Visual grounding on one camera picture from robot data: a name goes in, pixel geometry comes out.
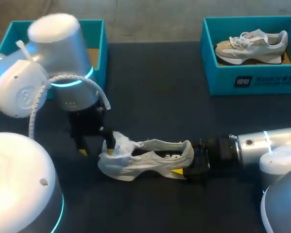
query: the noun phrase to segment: concrete floor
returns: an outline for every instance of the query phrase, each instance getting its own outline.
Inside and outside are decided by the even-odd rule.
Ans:
[[[47,2],[0,0],[0,42],[12,20],[39,18]],[[53,0],[48,12],[104,19],[109,42],[191,41],[204,17],[291,15],[291,0]]]

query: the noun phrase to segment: teal box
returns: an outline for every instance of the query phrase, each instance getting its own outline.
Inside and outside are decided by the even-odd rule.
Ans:
[[[213,45],[256,29],[287,31],[291,61],[291,16],[204,18],[200,50],[211,95],[291,93],[291,65],[218,66]],[[244,81],[245,85],[236,85]]]
[[[0,53],[9,55],[18,50],[16,41],[28,43],[27,30],[33,21],[12,21],[0,44]],[[88,49],[99,49],[97,67],[94,74],[97,84],[104,89],[107,69],[108,44],[103,20],[79,20],[83,38]],[[52,99],[52,90],[48,91],[48,99]]]

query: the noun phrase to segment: black table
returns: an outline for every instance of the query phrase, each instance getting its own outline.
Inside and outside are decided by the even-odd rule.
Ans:
[[[109,126],[141,141],[197,141],[291,127],[291,95],[210,97],[199,42],[110,44]],[[48,101],[38,113],[36,140],[51,155],[68,205],[67,233],[263,233],[255,169],[213,174],[208,186],[153,173],[112,180],[95,156],[78,154],[64,112]],[[0,132],[27,135],[28,119],[0,113]],[[102,139],[88,138],[98,155]]]

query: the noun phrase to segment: cable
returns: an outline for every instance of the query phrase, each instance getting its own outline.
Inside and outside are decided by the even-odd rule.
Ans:
[[[51,83],[55,83],[55,82],[58,82],[58,81],[61,81],[61,80],[81,80],[82,82],[85,82],[87,84],[89,84],[90,86],[92,86],[95,90],[98,90],[99,94],[101,95],[101,98],[102,98],[102,101],[103,101],[103,104],[105,105],[105,108],[107,110],[110,110],[111,109],[111,106],[110,106],[110,103],[106,97],[106,94],[103,92],[103,90],[101,89],[101,87],[95,83],[94,81],[90,80],[90,79],[86,79],[84,78],[83,76],[79,76],[79,75],[70,75],[70,74],[63,74],[63,75],[58,75],[58,76],[55,76],[53,78],[50,78],[46,84],[44,84],[36,98],[35,98],[35,103],[33,104],[33,107],[32,107],[32,110],[31,110],[31,114],[30,114],[30,119],[29,119],[29,138],[34,140],[34,123],[35,123],[35,116],[39,110],[39,104],[40,104],[40,100],[41,100],[41,97],[44,95],[45,91],[47,89],[50,89],[51,88]]]

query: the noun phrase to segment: white sneaker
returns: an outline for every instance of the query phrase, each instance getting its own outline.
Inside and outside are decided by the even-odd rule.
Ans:
[[[106,142],[99,155],[99,169],[107,176],[132,181],[142,172],[153,170],[161,175],[184,179],[173,169],[188,167],[194,158],[194,150],[189,141],[169,143],[157,139],[133,142],[119,132],[113,133],[116,140],[115,149],[109,155]]]
[[[216,55],[222,60],[240,65],[248,59],[264,63],[280,64],[281,55],[288,45],[288,33],[267,34],[260,29],[242,33],[240,37],[230,37],[215,46]]]

